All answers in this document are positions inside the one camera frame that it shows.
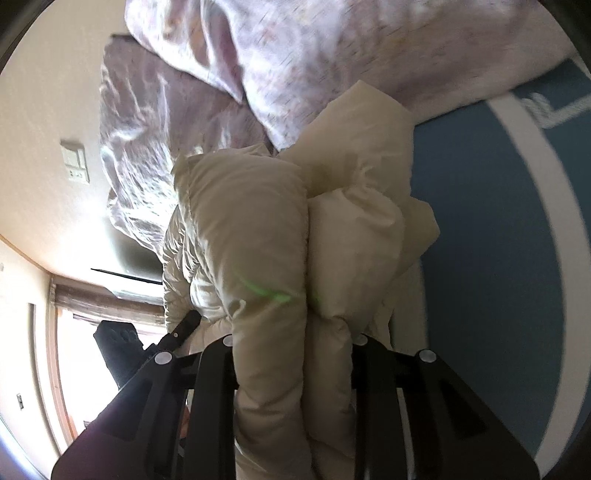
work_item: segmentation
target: silver screw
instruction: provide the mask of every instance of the silver screw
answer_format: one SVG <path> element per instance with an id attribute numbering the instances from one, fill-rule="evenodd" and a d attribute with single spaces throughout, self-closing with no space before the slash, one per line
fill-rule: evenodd
<path id="1" fill-rule="evenodd" d="M 354 345 L 363 346 L 368 342 L 368 338 L 365 335 L 358 335 L 353 339 Z"/>
<path id="2" fill-rule="evenodd" d="M 437 355 L 432 350 L 421 350 L 418 353 L 418 357 L 425 362 L 426 364 L 432 364 L 435 360 L 437 360 Z"/>
<path id="3" fill-rule="evenodd" d="M 154 361 L 159 365 L 166 365 L 173 359 L 173 354 L 170 352 L 160 352 L 154 357 Z"/>

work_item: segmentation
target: down jacket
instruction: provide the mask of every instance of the down jacket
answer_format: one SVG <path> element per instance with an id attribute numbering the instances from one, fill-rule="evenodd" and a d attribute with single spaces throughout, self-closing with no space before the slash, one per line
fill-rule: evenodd
<path id="1" fill-rule="evenodd" d="M 353 478 L 352 339 L 389 344 L 378 307 L 437 238 L 410 196 L 413 120 L 359 82 L 277 157 L 262 145 L 178 160 L 164 245 L 178 352 L 233 334 L 238 478 Z"/>

